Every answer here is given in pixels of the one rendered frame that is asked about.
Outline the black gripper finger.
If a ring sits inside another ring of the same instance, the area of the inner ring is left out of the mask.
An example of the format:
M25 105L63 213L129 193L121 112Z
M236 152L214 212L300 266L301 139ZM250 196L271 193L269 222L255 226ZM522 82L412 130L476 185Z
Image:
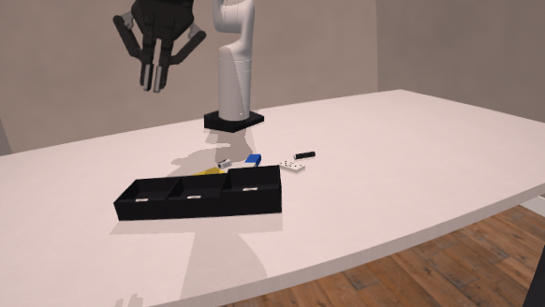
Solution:
M176 55L171 56L174 41L171 41L172 32L175 19L173 16L168 15L165 18L164 30L160 46L159 65L156 67L155 72L155 87L154 93L159 93L161 89L164 89L167 83L167 76L169 66L180 64L206 37L206 33L194 23L189 26L190 32L188 38L190 39Z
M156 38L153 39L153 33L155 26L155 14L152 11L145 13L142 49L140 48L140 45L131 29L134 26L133 19L134 17L130 10L121 16L114 16L113 22L125 44L129 55L141 61L140 86L143 86L143 91L149 92L152 87L154 72L153 60L155 55Z

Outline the white domino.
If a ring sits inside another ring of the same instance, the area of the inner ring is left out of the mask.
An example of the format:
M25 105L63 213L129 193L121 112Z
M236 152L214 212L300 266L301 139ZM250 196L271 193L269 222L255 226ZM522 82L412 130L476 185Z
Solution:
M279 165L281 169L288 170L294 173L298 173L305 169L305 165L284 160L276 165Z

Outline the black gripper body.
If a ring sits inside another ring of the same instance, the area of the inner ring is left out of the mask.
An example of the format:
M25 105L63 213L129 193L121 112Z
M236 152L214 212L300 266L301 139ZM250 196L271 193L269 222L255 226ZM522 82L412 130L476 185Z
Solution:
M194 21L194 0L136 0L131 7L131 13L143 34L145 13L155 14L153 39L162 40L164 22L168 15L175 19L171 41L183 34Z

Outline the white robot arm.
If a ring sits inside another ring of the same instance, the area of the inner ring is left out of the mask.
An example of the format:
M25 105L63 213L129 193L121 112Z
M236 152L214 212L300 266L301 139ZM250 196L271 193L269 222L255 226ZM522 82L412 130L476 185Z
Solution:
M218 51L218 108L221 119L242 121L250 115L254 2L213 0L213 20L217 32L241 34Z

